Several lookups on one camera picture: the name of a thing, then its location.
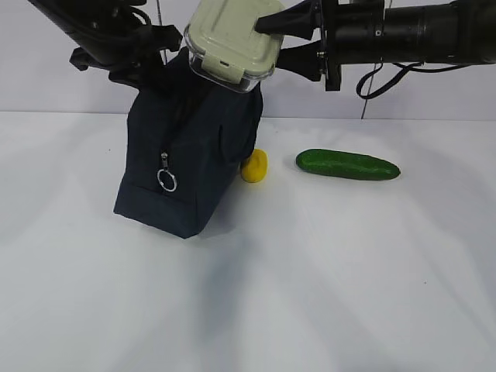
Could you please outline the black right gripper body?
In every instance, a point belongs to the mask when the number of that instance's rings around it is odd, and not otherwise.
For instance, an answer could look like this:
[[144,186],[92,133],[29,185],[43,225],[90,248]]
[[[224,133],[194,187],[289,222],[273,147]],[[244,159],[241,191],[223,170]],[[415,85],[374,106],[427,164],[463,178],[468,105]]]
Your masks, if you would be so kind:
[[325,90],[340,90],[343,65],[378,64],[383,60],[379,52],[384,35],[383,1],[318,1],[315,11]]

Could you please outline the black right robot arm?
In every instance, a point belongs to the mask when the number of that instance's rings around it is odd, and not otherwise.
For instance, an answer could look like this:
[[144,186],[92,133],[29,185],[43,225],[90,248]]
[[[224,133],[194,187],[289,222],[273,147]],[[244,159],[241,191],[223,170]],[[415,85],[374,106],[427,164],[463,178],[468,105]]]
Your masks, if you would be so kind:
[[452,1],[442,5],[387,8],[383,1],[303,1],[261,17],[255,30],[305,39],[281,50],[276,66],[339,91],[342,67],[393,64],[399,72],[361,98],[373,99],[423,64],[451,71],[495,62],[495,3]]

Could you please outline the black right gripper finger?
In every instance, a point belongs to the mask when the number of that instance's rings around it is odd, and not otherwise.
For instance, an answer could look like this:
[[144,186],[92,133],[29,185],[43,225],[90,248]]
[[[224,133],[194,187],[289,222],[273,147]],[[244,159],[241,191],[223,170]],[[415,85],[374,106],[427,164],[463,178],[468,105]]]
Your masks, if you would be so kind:
[[281,49],[277,68],[290,71],[312,82],[321,81],[323,57],[320,42]]
[[254,29],[267,35],[294,36],[311,40],[316,28],[316,1],[302,1],[284,11],[260,17]]

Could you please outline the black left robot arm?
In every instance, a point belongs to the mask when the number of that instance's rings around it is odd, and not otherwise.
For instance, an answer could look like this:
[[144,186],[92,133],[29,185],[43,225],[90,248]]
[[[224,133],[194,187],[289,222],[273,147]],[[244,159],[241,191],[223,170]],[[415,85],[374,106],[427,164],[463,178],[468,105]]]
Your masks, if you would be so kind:
[[70,63],[80,71],[108,71],[108,79],[139,89],[164,68],[160,52],[180,49],[173,25],[154,25],[145,1],[32,1],[77,45]]

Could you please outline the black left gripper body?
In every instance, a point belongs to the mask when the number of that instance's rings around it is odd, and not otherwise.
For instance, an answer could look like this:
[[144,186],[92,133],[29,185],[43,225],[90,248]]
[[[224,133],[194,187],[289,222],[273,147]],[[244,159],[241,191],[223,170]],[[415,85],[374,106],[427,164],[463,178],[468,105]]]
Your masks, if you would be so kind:
[[80,71],[93,67],[108,71],[108,79],[138,88],[147,71],[160,69],[160,51],[178,51],[182,35],[175,26],[141,25],[125,36],[90,29],[75,39],[70,63]]

